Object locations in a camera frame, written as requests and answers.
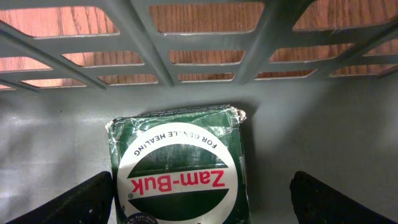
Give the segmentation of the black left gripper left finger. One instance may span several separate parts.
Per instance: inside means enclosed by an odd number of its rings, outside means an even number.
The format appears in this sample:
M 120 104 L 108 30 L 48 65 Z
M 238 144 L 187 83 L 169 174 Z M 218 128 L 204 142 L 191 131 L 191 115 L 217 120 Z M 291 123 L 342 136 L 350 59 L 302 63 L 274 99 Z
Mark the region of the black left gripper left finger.
M 110 172 L 102 171 L 44 205 L 7 222 L 7 224 L 107 224 L 112 201 L 112 176 Z

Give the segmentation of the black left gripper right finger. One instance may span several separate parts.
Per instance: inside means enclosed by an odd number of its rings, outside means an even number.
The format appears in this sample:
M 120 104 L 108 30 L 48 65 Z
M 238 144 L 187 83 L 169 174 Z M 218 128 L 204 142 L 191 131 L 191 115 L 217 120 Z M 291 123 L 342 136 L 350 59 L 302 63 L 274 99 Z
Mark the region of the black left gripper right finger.
M 290 193 L 300 224 L 395 224 L 304 171 L 295 173 Z

